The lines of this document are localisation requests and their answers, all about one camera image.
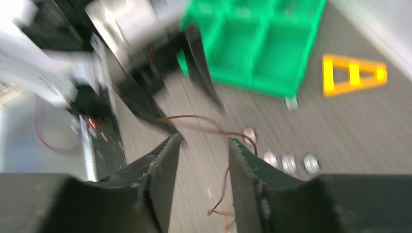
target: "white round object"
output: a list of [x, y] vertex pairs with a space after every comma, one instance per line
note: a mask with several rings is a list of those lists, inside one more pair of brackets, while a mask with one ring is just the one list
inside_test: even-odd
[[318, 159], [312, 154], [308, 154], [305, 156], [305, 158], [303, 159], [303, 164], [305, 166], [306, 171], [308, 171], [309, 174], [318, 173], [320, 170]]
[[263, 160], [272, 165], [273, 167], [277, 167], [278, 165], [276, 154], [271, 150], [264, 153]]
[[282, 166], [286, 173], [295, 173], [297, 171], [296, 160], [292, 155], [282, 157]]
[[[256, 143], [257, 137], [256, 137], [255, 130], [253, 128], [251, 128], [251, 127], [245, 128], [243, 130], [243, 134], [248, 136], [254, 143]], [[245, 138], [244, 140], [245, 140], [245, 143], [247, 145], [252, 145], [252, 143], [250, 142], [250, 140], [248, 138]]]

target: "yellow plastic object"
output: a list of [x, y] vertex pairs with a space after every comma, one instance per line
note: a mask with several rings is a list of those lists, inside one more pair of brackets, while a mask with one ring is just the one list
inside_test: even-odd
[[[348, 81], [335, 83], [334, 68], [347, 69]], [[373, 76], [361, 77], [361, 72], [370, 72]], [[384, 63], [331, 54], [323, 56], [323, 93], [325, 97], [382, 86], [387, 81], [386, 64]]]

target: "table surface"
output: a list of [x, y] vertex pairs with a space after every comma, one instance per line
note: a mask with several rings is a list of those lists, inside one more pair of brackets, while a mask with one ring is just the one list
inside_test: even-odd
[[[388, 84], [325, 99], [324, 53], [387, 62]], [[221, 114], [181, 73], [169, 78], [167, 92], [158, 96], [157, 101], [168, 116], [204, 115], [233, 131], [253, 126], [259, 135], [260, 154], [275, 150], [279, 155], [291, 153], [302, 159], [306, 153], [312, 153], [318, 156], [325, 173], [400, 174], [410, 173], [412, 165], [411, 89], [411, 81], [328, 3], [296, 112], [288, 111], [283, 100], [216, 85], [226, 108], [226, 113]], [[165, 134], [135, 119], [120, 100], [117, 106], [128, 162], [164, 140]], [[208, 217], [206, 213], [221, 195], [228, 164], [227, 140], [189, 130], [181, 132], [188, 145], [180, 153], [170, 232], [223, 232], [223, 217]], [[297, 176], [308, 178], [303, 172]], [[220, 210], [224, 211], [230, 203], [229, 192]]]

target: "yellow ladder-shaped toy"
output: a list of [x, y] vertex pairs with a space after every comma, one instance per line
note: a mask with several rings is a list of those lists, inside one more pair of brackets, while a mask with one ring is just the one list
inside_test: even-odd
[[[334, 67], [348, 70], [349, 77], [347, 82], [334, 82]], [[370, 72], [373, 76], [361, 77], [360, 72], [362, 71]], [[384, 63], [331, 54], [323, 56], [323, 93], [325, 97], [382, 86], [387, 81], [386, 65]]]

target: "green tray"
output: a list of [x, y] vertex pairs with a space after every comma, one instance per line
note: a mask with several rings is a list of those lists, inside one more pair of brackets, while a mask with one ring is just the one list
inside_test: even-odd
[[[326, 0], [193, 0], [181, 28], [201, 32], [213, 81], [296, 96]], [[188, 73], [183, 53], [178, 61]]]

